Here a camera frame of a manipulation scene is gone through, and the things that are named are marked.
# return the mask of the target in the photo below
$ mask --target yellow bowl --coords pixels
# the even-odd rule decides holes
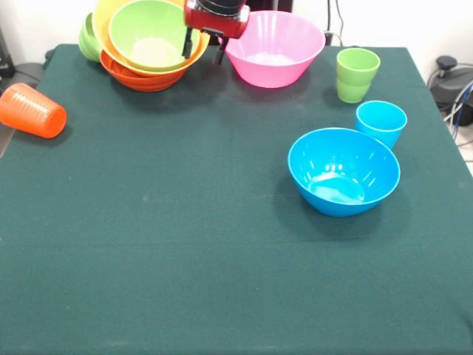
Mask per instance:
[[[94,13],[92,14],[92,26],[94,29],[95,37],[102,46],[102,49],[116,62],[120,63],[124,67],[130,69],[132,72],[145,76],[145,77],[156,77],[161,75],[168,75],[173,72],[179,72],[186,70],[193,63],[195,63],[204,54],[210,41],[210,36],[206,33],[200,33],[199,49],[188,59],[181,67],[169,70],[165,72],[151,72],[147,70],[141,70],[134,67],[129,61],[127,61],[116,49],[113,47],[112,41],[109,37],[110,21],[114,14],[125,4],[132,2],[133,0],[99,0]],[[174,4],[184,7],[184,0],[169,0]]]

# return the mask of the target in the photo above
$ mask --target plastic cup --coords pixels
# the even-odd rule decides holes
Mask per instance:
[[[390,149],[406,125],[406,113],[390,102],[368,101],[356,110],[356,129],[371,135]]]
[[[0,98],[0,121],[43,138],[54,138],[66,125],[66,110],[26,84],[14,84]]]
[[[86,17],[86,20],[82,25],[78,43],[79,49],[87,59],[89,59],[90,61],[99,61],[99,56],[101,54],[101,46],[94,35],[91,13]]]
[[[376,53],[363,48],[348,48],[337,55],[337,94],[349,104],[362,101],[381,65]]]

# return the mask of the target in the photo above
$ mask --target plastic bowl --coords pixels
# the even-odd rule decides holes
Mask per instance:
[[[185,71],[181,71],[156,78],[144,78],[114,61],[105,51],[101,53],[101,64],[117,81],[136,91],[161,91],[167,89],[176,84],[185,73]]]
[[[95,36],[100,43],[102,50],[104,50],[114,61],[123,65],[132,72],[145,76],[155,78],[160,75],[168,75],[173,72],[187,70],[192,64],[200,59],[207,49],[210,41],[210,36],[206,33],[200,33],[200,45],[196,52],[187,60],[184,65],[175,69],[167,70],[165,72],[151,72],[141,70],[133,67],[114,47],[109,37],[109,26],[113,15],[125,4],[132,2],[132,0],[99,0],[94,13],[92,14],[92,25],[94,27]],[[184,0],[169,0],[169,2],[184,7]]]
[[[255,11],[242,37],[228,42],[226,53],[243,80],[277,88],[296,82],[324,46],[324,33],[305,18]]]
[[[319,129],[300,137],[287,157],[304,199],[332,217],[363,213],[388,197],[401,170],[391,150],[353,129]]]
[[[135,67],[148,71],[177,69],[184,64],[187,27],[182,7],[161,0],[138,0],[123,5],[110,22],[110,38],[117,51]],[[192,51],[199,45],[192,31]]]
[[[92,14],[90,13],[81,28],[79,34],[79,49],[90,61],[99,61],[101,46],[98,43],[92,28]]]

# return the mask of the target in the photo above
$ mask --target stacked bowls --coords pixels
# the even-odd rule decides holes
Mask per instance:
[[[210,36],[196,30],[191,57],[181,56],[184,0],[99,0],[92,14],[102,66],[122,85],[156,92],[178,82],[207,49]]]

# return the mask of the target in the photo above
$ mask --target blue cup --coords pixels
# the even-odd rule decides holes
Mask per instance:
[[[356,129],[376,138],[390,149],[406,125],[406,113],[390,102],[368,101],[356,110]]]

